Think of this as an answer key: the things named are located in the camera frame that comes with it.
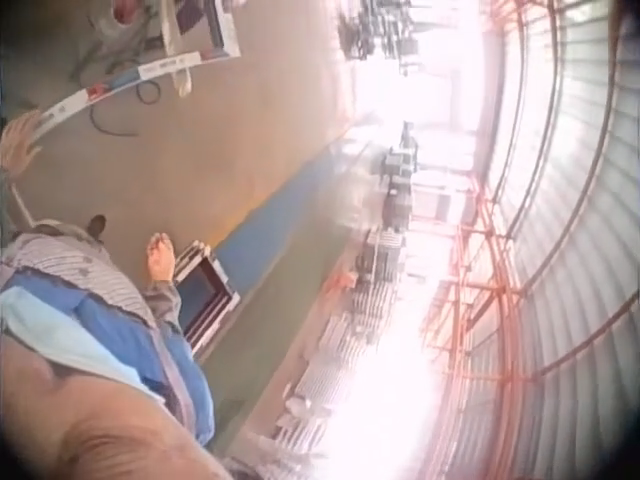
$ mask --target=sunlight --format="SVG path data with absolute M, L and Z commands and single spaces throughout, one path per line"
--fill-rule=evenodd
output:
M 475 130 L 484 96 L 482 36 L 475 2 L 465 3 L 457 29 L 440 28 L 418 36 L 420 61 L 428 73 L 415 73 L 397 83 L 395 95 L 378 90 L 384 97 L 378 105 L 395 120 L 446 124 L 449 119 L 451 73 L 461 74 L 462 128 Z M 468 133 L 423 130 L 418 143 L 424 145 L 421 163 L 468 169 L 473 162 L 475 137 Z M 468 181 L 449 173 L 425 170 L 412 178 L 414 185 L 447 185 L 451 196 L 446 221 L 460 222 Z M 441 375 L 431 368 L 422 345 L 420 329 L 433 295 L 448 274 L 453 248 L 451 238 L 429 233 L 429 220 L 414 218 L 405 234 L 405 272 L 398 286 L 390 326 L 372 355 L 353 366 L 357 371 L 348 400 L 339 406 L 327 426 L 319 447 L 326 459 L 317 465 L 318 478 L 397 478 L 424 448 L 441 401 Z

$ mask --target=hand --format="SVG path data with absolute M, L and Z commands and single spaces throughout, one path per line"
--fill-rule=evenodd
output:
M 147 268 L 154 282 L 171 282 L 176 269 L 173 243 L 166 233 L 156 233 L 147 246 Z
M 0 167 L 14 180 L 27 168 L 41 147 L 33 147 L 33 132 L 40 120 L 37 110 L 11 120 L 0 139 Z

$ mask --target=bare foot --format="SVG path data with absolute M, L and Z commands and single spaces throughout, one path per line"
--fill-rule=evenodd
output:
M 156 233 L 147 245 L 147 268 L 154 282 L 171 282 L 176 269 L 173 243 L 166 233 Z

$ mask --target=concrete floor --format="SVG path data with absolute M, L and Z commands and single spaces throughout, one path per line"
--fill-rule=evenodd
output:
M 194 239 L 216 245 L 354 117 L 338 1 L 249 0 L 234 14 L 242 57 L 195 70 L 189 97 L 164 79 L 156 105 L 132 90 L 97 105 L 101 124 L 135 138 L 98 133 L 87 113 L 53 130 L 19 185 L 34 217 L 106 214 L 106 244 L 137 281 L 154 231 L 170 233 L 178 250 Z M 68 75 L 89 42 L 78 27 L 82 2 L 31 3 L 15 23 L 39 33 L 12 34 L 4 61 L 12 113 L 77 90 Z
M 98 104 L 101 124 L 136 131 L 135 138 L 100 134 L 86 113 L 53 130 L 19 184 L 34 217 L 82 224 L 106 214 L 105 243 L 139 282 L 143 249 L 155 231 L 172 235 L 178 250 L 194 239 L 216 245 L 380 100 L 371 90 L 355 96 L 356 68 L 345 62 L 335 28 L 338 11 L 347 8 L 339 1 L 249 0 L 235 15 L 242 57 L 194 71 L 189 97 L 179 99 L 161 81 L 156 105 L 137 103 L 133 91 Z M 49 36 L 14 42 L 5 67 L 14 114 L 25 100 L 46 108 L 77 88 L 67 78 L 75 54 L 67 34 L 73 29 L 65 23 L 74 4 L 32 12 Z M 364 76 L 378 76 L 375 65 L 361 68 Z M 354 172 L 317 199 L 286 254 L 206 360 L 217 408 L 213 448 L 226 449 L 249 417 L 344 251 L 352 233 L 346 206 L 362 209 L 350 198 L 363 173 Z
M 378 177 L 370 172 L 384 150 L 371 144 L 318 195 L 282 258 L 203 363 L 216 404 L 211 448 L 217 452 L 243 426 L 269 431 L 282 411 L 284 386 L 304 372 L 305 348 L 315 345 L 328 319 L 322 284 L 377 220 L 380 207 L 371 205 L 379 197 Z

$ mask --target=black cable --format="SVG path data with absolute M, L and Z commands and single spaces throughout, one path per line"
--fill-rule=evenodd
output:
M 156 12 L 153 12 L 149 7 L 145 7 L 144 20 L 140 27 L 138 27 L 138 31 L 132 36 L 131 43 L 116 52 L 110 53 L 109 56 L 115 57 L 115 60 L 111 61 L 105 68 L 104 73 L 107 76 L 113 75 L 120 70 L 141 65 L 142 54 L 148 51 L 150 47 L 157 46 L 158 38 L 149 37 L 149 25 L 156 16 Z M 95 29 L 95 25 L 89 16 L 87 16 L 87 21 L 89 22 L 89 25 Z M 85 58 L 94 55 L 95 54 L 89 53 Z M 86 88 L 86 85 L 84 85 L 84 82 L 81 80 L 82 72 L 89 66 L 89 64 L 99 62 L 103 58 L 104 57 L 102 56 L 97 56 L 97 58 L 90 59 L 86 62 L 78 62 L 76 67 L 73 69 L 74 73 L 71 74 L 71 79 L 75 80 L 80 88 Z M 135 95 L 141 104 L 146 106 L 155 105 L 162 99 L 162 87 L 155 80 L 145 80 L 135 86 Z M 93 104 L 89 107 L 89 121 L 96 131 L 111 137 L 135 138 L 138 136 L 138 133 L 136 132 L 118 132 L 105 128 L 96 118 L 96 107 L 97 104 Z

